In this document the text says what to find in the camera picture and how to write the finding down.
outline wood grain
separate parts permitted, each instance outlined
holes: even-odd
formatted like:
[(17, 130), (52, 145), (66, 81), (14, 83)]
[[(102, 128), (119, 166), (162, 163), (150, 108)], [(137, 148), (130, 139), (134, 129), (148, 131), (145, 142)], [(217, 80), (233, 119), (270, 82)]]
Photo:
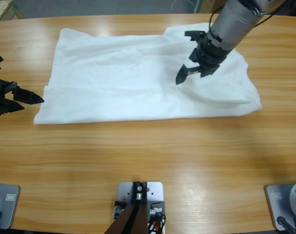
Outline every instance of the wood grain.
[[(161, 34), (209, 15), (0, 22), (0, 78), (42, 95), (59, 32)], [(121, 181), (161, 181), (169, 234), (273, 229), (264, 186), (296, 182), (296, 18), (273, 17), (237, 47), (263, 110), (243, 117), (33, 125), (39, 105), (0, 117), (0, 183), (21, 186), (16, 229), (100, 234)]]

